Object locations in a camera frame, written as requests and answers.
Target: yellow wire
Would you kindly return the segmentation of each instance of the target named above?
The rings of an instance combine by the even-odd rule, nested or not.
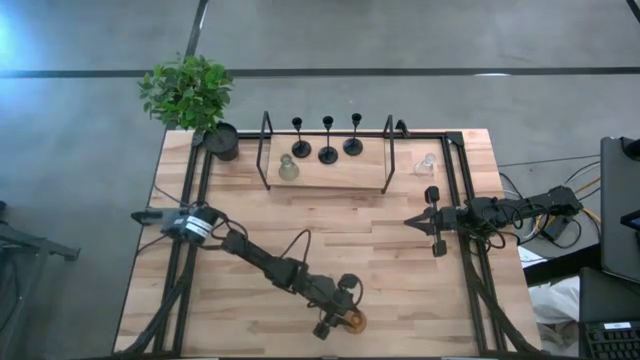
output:
[[[591,186],[591,185],[593,185],[593,184],[597,183],[598,181],[600,181],[600,177],[598,177],[597,179],[595,179],[595,180],[591,181],[590,183],[588,183],[587,185],[585,185],[585,186],[581,187],[580,189],[578,189],[578,190],[574,191],[574,194],[579,193],[580,191],[582,191],[582,190],[584,190],[584,189],[588,188],[589,186]]]
[[[582,211],[584,211],[587,214],[591,215],[591,217],[596,219],[597,222],[602,223],[602,221],[600,221],[600,218],[598,217],[598,215],[594,214],[591,210],[589,210],[587,208],[584,208],[584,209],[582,209]]]

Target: black candle holder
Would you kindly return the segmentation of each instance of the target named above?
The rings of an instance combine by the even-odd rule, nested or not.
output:
[[[362,115],[358,113],[351,115],[351,121],[353,122],[353,137],[345,140],[344,144],[342,144],[344,152],[351,156],[360,155],[360,153],[362,153],[362,141],[360,141],[360,139],[356,139],[356,129],[358,128],[358,125],[360,125],[360,120],[362,120]]]
[[[302,128],[302,119],[300,119],[299,117],[295,117],[293,118],[293,120],[291,120],[291,123],[293,124],[293,127],[298,132],[298,141],[296,141],[291,146],[291,153],[293,154],[293,156],[297,158],[305,158],[309,156],[309,154],[311,154],[311,144],[309,144],[308,141],[302,140],[302,138],[300,137],[300,129]]]
[[[322,119],[325,129],[327,129],[327,146],[320,149],[318,152],[318,159],[325,165],[333,164],[338,160],[338,151],[334,147],[329,146],[329,130],[333,125],[333,118],[331,116],[325,116]]]

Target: concrete floor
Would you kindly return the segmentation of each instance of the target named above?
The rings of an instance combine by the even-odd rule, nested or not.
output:
[[[2,2],[0,70],[151,68],[185,51],[197,4]],[[220,0],[196,52],[234,69],[639,66],[638,39],[624,0]],[[129,213],[147,202],[163,137],[142,113],[136,80],[0,79],[9,221],[82,247],[77,262],[47,268],[21,358],[111,350],[140,232]],[[354,111],[366,128],[388,114],[413,128],[489,128],[498,163],[518,164],[597,154],[603,136],[640,137],[639,93],[635,75],[237,79],[226,115],[240,129],[257,128],[263,110],[277,128],[293,116],[320,128],[327,114],[348,127]],[[533,195],[589,161],[502,170]],[[586,205],[598,213],[599,197]],[[595,242],[581,222],[579,246]]]

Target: clear glass jar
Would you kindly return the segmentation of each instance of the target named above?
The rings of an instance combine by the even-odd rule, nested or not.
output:
[[[436,155],[428,153],[424,160],[416,163],[413,172],[420,178],[433,178],[436,171]]]
[[[280,178],[284,181],[293,181],[300,175],[300,168],[293,162],[291,155],[284,154],[280,157]]]

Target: wooden table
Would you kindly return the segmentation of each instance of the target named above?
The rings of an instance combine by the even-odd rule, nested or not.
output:
[[[476,196],[502,197],[488,131],[463,133]],[[168,132],[157,169],[157,185],[176,197],[182,190],[191,136]],[[338,328],[321,341],[311,333],[318,311],[307,309],[301,296],[275,289],[240,258],[199,251],[183,356],[477,354],[457,236],[443,234],[448,255],[435,259],[433,239],[402,224],[426,207],[423,192],[429,185],[441,188],[440,206],[451,203],[439,141],[397,140],[396,172],[385,195],[362,189],[266,191],[256,170],[256,152],[257,141],[243,140],[237,160],[215,160],[207,201],[246,226],[251,241],[274,254],[280,254],[301,229],[310,229],[310,271],[336,280],[343,273],[357,274],[365,286],[359,307],[368,317],[368,327],[360,335]],[[413,173],[414,164],[426,153],[437,157],[431,180]],[[464,189],[457,158],[454,150],[458,188]],[[199,178],[197,173],[194,189]],[[175,203],[154,191],[150,205]],[[140,246],[158,237],[158,230],[145,228]],[[301,257],[303,249],[298,244],[289,255]],[[157,310],[169,252],[170,241],[165,241],[137,258],[116,349],[129,345]],[[540,348],[515,240],[503,250],[493,249],[489,258],[501,306],[528,341]],[[487,337],[492,338],[486,311],[483,317]],[[172,331],[170,326],[169,343]]]

